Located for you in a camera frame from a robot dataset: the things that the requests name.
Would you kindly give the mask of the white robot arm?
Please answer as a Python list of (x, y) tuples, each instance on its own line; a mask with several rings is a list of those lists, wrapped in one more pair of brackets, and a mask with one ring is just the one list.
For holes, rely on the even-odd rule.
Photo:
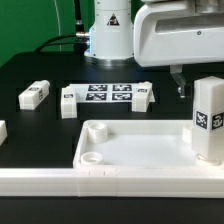
[(132, 16), (131, 0), (94, 0), (85, 57), (106, 66), (168, 66), (184, 97), (183, 65), (224, 61), (224, 0), (141, 1)]

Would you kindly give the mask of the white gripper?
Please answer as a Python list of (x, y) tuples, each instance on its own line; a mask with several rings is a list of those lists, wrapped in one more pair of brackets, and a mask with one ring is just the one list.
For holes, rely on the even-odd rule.
[(224, 2), (146, 2), (134, 20), (134, 57), (170, 66), (181, 98), (192, 97), (184, 64), (224, 61)]

